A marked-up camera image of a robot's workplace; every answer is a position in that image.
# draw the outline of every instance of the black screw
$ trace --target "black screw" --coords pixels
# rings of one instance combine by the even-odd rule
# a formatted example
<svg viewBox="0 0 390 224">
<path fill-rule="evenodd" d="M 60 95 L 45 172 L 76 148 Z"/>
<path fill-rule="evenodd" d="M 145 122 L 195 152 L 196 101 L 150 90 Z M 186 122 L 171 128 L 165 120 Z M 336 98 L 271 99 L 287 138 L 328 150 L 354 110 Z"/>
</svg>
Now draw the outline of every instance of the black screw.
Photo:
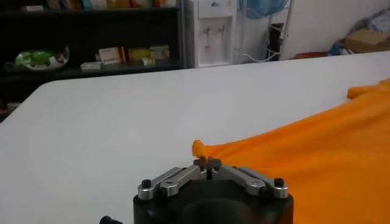
<svg viewBox="0 0 390 224">
<path fill-rule="evenodd" d="M 99 224 L 123 224 L 123 223 L 111 219 L 110 216 L 105 216 L 105 217 L 103 217 L 103 218 L 100 220 Z"/>
<path fill-rule="evenodd" d="M 275 178 L 274 179 L 274 186 L 275 187 L 284 187 L 285 181 L 282 178 Z"/>
<path fill-rule="evenodd" d="M 152 186 L 152 181 L 150 179 L 146 179 L 142 181 L 142 188 L 150 188 Z"/>
</svg>

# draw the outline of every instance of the bookshelf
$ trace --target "bookshelf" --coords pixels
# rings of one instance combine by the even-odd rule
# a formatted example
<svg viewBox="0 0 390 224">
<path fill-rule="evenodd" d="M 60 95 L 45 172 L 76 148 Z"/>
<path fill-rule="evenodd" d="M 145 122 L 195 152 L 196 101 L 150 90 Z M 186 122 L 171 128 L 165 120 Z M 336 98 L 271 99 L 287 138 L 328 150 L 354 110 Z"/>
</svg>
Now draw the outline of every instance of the bookshelf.
<svg viewBox="0 0 390 224">
<path fill-rule="evenodd" d="M 0 42 L 0 98 L 21 102 L 40 85 L 54 80 L 168 71 L 183 68 L 181 8 L 108 10 L 46 10 L 0 12 L 4 26 Z M 127 50 L 169 45 L 170 59 L 156 65 L 113 65 L 98 71 L 82 71 L 80 65 L 95 61 L 98 49 L 123 46 Z M 69 62 L 55 71 L 10 72 L 4 63 L 29 49 L 69 46 Z"/>
</svg>

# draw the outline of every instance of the orange fabric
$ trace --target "orange fabric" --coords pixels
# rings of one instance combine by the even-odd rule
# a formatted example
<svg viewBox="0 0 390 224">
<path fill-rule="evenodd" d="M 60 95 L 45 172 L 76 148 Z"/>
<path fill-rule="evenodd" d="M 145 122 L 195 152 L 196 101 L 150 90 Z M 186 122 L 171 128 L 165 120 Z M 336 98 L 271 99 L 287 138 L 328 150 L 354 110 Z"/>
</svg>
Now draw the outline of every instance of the orange fabric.
<svg viewBox="0 0 390 224">
<path fill-rule="evenodd" d="M 350 88 L 351 102 L 268 133 L 193 155 L 282 177 L 294 223 L 390 223 L 390 79 Z"/>
</svg>

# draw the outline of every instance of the white table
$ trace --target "white table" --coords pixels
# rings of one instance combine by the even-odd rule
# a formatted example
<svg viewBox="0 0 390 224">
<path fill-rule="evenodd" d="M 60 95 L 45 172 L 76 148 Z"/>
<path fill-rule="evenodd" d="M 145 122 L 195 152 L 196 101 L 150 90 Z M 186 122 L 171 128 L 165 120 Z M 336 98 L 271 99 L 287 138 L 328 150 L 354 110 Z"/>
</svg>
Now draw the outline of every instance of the white table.
<svg viewBox="0 0 390 224">
<path fill-rule="evenodd" d="M 144 178 L 191 144 L 257 135 L 390 77 L 390 52 L 52 82 L 0 124 L 0 222 L 132 223 Z"/>
</svg>

